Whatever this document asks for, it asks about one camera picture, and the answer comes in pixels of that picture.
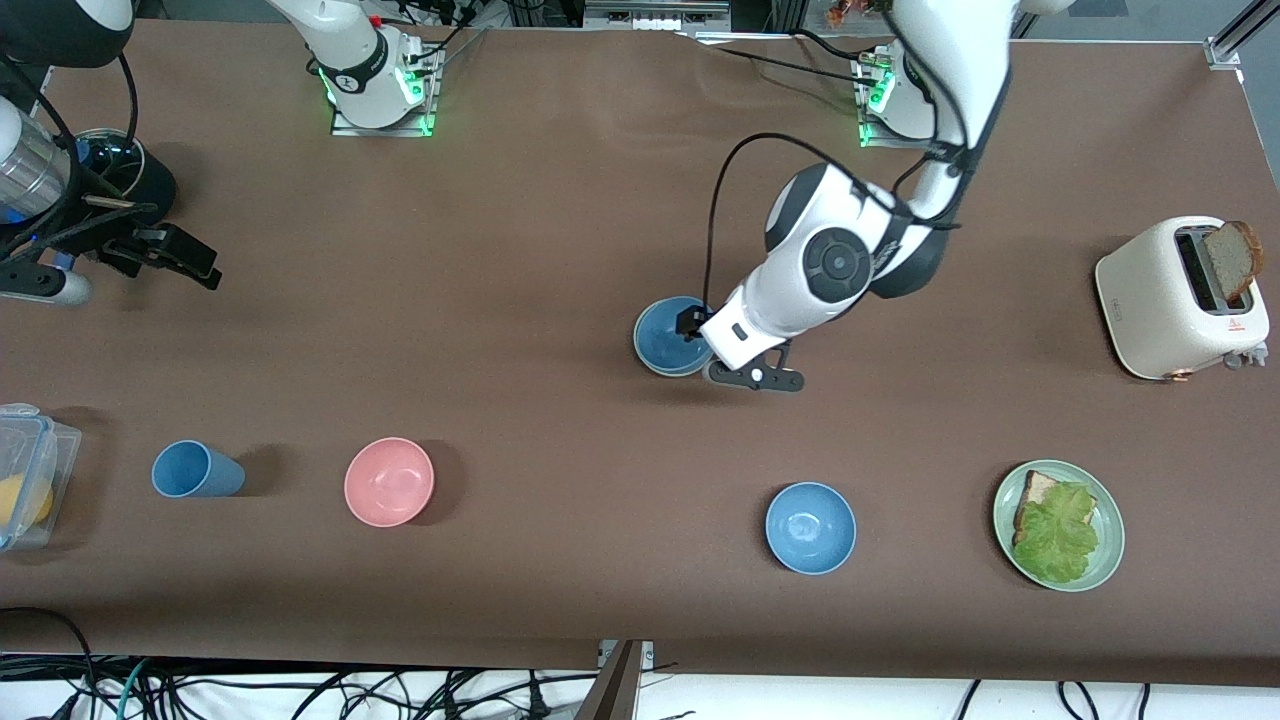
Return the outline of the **pink bowl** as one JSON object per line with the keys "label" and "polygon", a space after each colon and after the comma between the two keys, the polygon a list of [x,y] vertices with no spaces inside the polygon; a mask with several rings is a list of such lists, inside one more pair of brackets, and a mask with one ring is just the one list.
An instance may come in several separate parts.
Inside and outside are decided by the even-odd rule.
{"label": "pink bowl", "polygon": [[348,510],[375,528],[412,521],[435,489],[435,469],[429,454],[413,441],[387,437],[361,448],[343,479]]}

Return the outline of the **blue plastic cup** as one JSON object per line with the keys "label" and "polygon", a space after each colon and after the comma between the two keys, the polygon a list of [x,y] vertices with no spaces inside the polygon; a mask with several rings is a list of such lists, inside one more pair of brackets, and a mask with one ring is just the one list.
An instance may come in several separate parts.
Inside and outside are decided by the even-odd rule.
{"label": "blue plastic cup", "polygon": [[237,495],[244,469],[232,457],[196,439],[166,446],[154,460],[151,484],[168,498],[216,498]]}

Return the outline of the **clear plastic container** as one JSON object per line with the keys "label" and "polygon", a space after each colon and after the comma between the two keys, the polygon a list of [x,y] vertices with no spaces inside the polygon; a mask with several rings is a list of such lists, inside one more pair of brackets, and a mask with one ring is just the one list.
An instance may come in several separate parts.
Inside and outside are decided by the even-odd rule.
{"label": "clear plastic container", "polygon": [[22,475],[28,483],[26,489],[42,484],[52,496],[52,511],[44,523],[20,534],[0,529],[0,553],[41,550],[49,543],[81,439],[81,430],[55,421],[36,406],[0,406],[0,480]]}

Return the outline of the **yellow fruit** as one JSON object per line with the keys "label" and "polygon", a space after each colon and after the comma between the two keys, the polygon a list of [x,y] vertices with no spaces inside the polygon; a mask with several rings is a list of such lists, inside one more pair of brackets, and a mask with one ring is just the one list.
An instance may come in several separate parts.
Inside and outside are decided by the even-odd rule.
{"label": "yellow fruit", "polygon": [[26,489],[27,486],[24,477],[17,474],[0,480],[0,529],[20,534],[49,518],[51,491],[42,484],[33,489]]}

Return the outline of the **white bread slice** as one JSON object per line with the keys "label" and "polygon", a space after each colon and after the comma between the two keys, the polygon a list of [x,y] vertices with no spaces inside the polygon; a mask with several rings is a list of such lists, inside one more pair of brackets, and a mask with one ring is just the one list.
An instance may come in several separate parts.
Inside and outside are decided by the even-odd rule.
{"label": "white bread slice", "polygon": [[1029,471],[1015,512],[1012,546],[1044,546],[1052,550],[1092,551],[1097,533],[1092,527],[1098,500],[1080,482],[1055,479]]}

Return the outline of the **green lettuce leaf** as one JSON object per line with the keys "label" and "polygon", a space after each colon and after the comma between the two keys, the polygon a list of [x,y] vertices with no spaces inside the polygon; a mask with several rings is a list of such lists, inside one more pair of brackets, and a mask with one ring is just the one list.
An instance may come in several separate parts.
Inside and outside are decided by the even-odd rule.
{"label": "green lettuce leaf", "polygon": [[1015,521],[1012,557],[1033,578],[1048,583],[1082,579],[1098,546],[1091,524],[1096,498],[1083,483],[1059,482],[1025,501]]}

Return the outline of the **white toaster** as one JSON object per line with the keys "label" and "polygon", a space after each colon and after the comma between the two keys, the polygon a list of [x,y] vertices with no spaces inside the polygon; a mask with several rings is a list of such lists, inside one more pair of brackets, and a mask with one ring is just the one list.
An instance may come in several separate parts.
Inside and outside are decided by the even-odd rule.
{"label": "white toaster", "polygon": [[1267,363],[1268,311],[1257,277],[1224,299],[1204,237],[1213,217],[1160,222],[1094,266],[1094,288],[1116,359],[1144,380],[1183,380],[1211,366]]}

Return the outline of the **pale green plate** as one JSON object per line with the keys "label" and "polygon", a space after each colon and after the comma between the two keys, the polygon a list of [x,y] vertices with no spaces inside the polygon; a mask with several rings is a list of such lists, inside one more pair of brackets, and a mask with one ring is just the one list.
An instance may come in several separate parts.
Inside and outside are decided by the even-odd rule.
{"label": "pale green plate", "polygon": [[[1089,565],[1085,575],[1079,580],[1069,583],[1048,583],[1037,580],[1030,575],[1030,573],[1023,570],[1012,557],[1015,512],[1027,487],[1027,477],[1029,471],[1042,471],[1059,480],[1085,483],[1091,487],[1092,493],[1098,500],[1098,505],[1092,519],[1092,527],[1098,536],[1098,546],[1089,556]],[[991,518],[997,546],[1001,548],[1004,556],[1010,561],[1010,564],[1037,585],[1052,591],[1068,593],[1092,591],[1102,585],[1112,577],[1124,556],[1126,534],[1123,515],[1120,514],[1115,498],[1098,482],[1097,478],[1071,462],[1056,459],[1041,459],[1024,462],[1023,465],[1014,468],[995,489]]]}

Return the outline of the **brown toast slice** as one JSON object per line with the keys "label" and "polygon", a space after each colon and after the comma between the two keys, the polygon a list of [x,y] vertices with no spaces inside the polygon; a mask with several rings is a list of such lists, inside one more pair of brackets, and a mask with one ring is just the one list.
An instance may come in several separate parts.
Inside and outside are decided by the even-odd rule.
{"label": "brown toast slice", "polygon": [[1224,299],[1236,301],[1263,269],[1260,237],[1248,223],[1233,220],[1210,232],[1203,243]]}

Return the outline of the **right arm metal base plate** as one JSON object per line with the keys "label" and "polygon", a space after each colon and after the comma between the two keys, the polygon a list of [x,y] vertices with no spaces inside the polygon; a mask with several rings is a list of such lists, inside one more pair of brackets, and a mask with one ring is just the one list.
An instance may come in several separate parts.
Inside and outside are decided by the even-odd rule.
{"label": "right arm metal base plate", "polygon": [[430,137],[445,67],[445,50],[422,49],[422,40],[404,35],[396,60],[374,77],[364,94],[344,94],[326,81],[332,135],[364,137]]}

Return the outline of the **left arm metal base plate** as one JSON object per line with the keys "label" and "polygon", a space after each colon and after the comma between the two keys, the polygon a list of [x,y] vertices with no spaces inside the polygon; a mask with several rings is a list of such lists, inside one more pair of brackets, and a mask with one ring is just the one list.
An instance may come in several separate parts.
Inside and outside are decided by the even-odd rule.
{"label": "left arm metal base plate", "polygon": [[925,149],[934,137],[931,92],[909,65],[901,41],[874,46],[850,61],[863,147]]}

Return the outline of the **grey network switch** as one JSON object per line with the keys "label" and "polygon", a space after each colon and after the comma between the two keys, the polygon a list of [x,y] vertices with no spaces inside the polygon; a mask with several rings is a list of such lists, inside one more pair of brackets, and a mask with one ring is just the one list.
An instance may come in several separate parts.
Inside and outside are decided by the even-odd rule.
{"label": "grey network switch", "polygon": [[732,31],[730,0],[584,0],[584,29]]}

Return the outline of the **grey metal post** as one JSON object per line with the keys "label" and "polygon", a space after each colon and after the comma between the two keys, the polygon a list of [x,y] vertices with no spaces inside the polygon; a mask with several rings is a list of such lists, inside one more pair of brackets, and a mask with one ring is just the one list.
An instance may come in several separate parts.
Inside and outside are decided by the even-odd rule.
{"label": "grey metal post", "polygon": [[655,666],[653,642],[602,641],[599,664],[573,720],[635,720],[641,675]]}

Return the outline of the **aluminium frame bar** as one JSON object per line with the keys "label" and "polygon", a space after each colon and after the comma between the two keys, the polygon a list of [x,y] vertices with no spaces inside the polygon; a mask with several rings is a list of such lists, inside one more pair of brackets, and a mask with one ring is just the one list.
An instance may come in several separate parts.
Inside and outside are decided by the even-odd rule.
{"label": "aluminium frame bar", "polygon": [[1217,33],[1203,41],[1210,69],[1236,69],[1239,51],[1276,18],[1280,18],[1280,0],[1249,0]]}

